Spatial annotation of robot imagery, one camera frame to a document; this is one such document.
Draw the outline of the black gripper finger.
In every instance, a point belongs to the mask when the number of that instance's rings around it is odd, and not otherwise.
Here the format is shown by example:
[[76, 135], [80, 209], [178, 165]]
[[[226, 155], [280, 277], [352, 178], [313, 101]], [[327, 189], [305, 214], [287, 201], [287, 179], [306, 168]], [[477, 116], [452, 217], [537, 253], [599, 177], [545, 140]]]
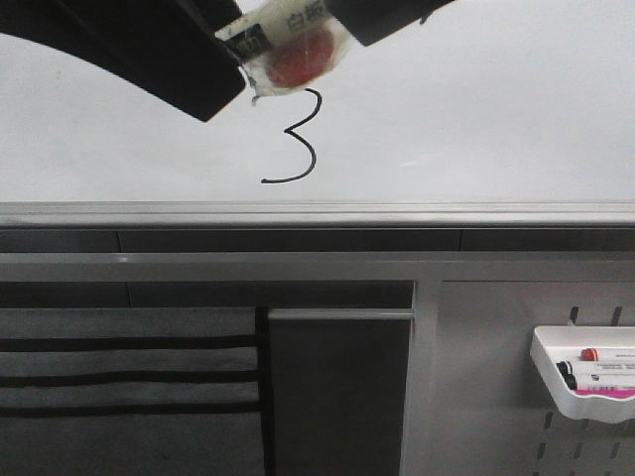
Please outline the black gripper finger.
[[246, 87], [215, 36], [233, 1], [4, 1], [1, 31], [93, 63], [206, 122]]
[[452, 0], [327, 0], [328, 11], [364, 47], [417, 21], [425, 23]]

